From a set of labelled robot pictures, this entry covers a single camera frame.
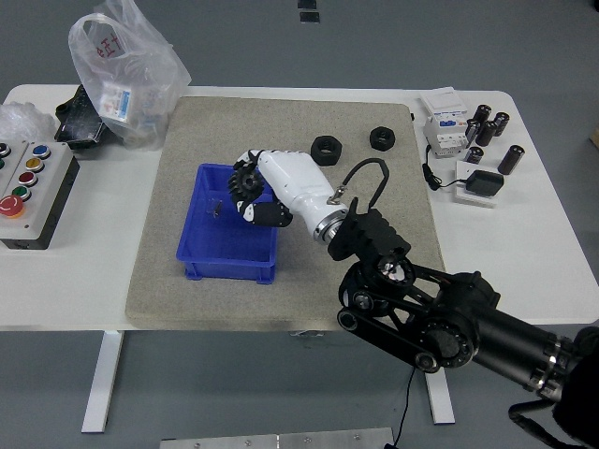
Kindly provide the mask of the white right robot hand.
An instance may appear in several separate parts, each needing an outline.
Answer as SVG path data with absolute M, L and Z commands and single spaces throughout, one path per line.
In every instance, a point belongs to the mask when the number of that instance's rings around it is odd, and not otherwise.
M 330 241 L 347 213 L 306 152 L 250 150 L 233 166 L 228 190 L 246 222 L 285 227 L 299 216 L 316 241 Z

